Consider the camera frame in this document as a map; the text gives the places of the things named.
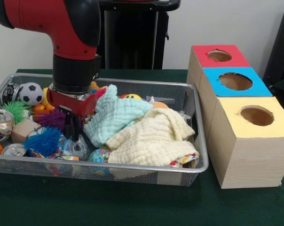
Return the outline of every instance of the wooden block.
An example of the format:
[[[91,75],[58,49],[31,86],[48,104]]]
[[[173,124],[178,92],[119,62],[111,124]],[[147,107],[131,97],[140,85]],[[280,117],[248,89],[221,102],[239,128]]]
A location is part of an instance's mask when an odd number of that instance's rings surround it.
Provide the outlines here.
[[[11,135],[13,143],[24,143],[28,135],[33,132],[34,129],[39,129],[40,127],[41,125],[29,119],[25,119],[16,124]]]
[[[271,97],[261,78],[250,67],[204,68],[199,96],[208,139],[217,96],[219,97]]]
[[[199,89],[203,68],[250,67],[235,45],[192,46],[187,83]]]
[[[219,97],[207,145],[221,188],[279,186],[284,109],[275,97]]]

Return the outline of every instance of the white towel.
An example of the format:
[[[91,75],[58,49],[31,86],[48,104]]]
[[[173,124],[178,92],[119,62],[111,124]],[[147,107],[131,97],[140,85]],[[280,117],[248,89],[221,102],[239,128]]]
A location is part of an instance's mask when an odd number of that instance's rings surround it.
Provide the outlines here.
[[[169,108],[156,108],[143,119],[112,136],[107,145],[112,150],[109,163],[167,166],[187,154],[199,155],[194,146],[185,141],[194,130],[179,113]],[[111,169],[117,179],[135,177],[127,171]]]

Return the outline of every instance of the red box top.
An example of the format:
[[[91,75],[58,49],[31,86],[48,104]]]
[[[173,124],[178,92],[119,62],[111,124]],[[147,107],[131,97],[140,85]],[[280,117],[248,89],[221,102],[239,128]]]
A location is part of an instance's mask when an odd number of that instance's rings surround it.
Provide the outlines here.
[[[203,68],[251,67],[235,45],[192,46]]]

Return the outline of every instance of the stacked boxes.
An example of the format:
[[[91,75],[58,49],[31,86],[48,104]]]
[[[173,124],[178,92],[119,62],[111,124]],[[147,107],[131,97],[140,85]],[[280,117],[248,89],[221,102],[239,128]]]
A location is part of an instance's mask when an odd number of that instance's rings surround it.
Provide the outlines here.
[[[199,92],[221,187],[278,186],[284,176],[284,109],[238,48],[193,46],[187,83]]]

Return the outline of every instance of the mesh basket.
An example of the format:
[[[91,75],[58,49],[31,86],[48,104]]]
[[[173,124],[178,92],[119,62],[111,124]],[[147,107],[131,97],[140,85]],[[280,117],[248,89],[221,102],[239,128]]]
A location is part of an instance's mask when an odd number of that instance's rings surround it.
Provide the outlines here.
[[[35,82],[41,87],[48,87],[52,83],[52,76],[22,73],[9,76],[0,85],[0,100],[3,90],[7,84],[15,83],[20,85],[27,82]],[[117,86],[118,95],[135,93],[142,97],[146,97],[146,99],[150,98],[149,95],[152,95],[157,101],[167,104],[170,108],[176,111],[184,111],[185,114],[191,116],[191,120],[188,121],[188,124],[196,133],[194,136],[190,137],[189,141],[193,143],[197,151],[200,153],[200,158],[196,167],[194,169],[153,167],[0,155],[0,173],[190,186],[197,175],[205,171],[208,167],[205,136],[198,95],[195,88],[191,85],[182,83],[114,79],[97,80],[97,85],[100,87],[110,84]],[[88,145],[87,156],[89,156],[96,148],[90,143],[84,134],[82,135]],[[11,144],[10,139],[3,143],[4,146],[8,144]],[[114,170],[118,174],[125,174],[128,177],[127,179],[118,180],[110,174],[111,170]]]

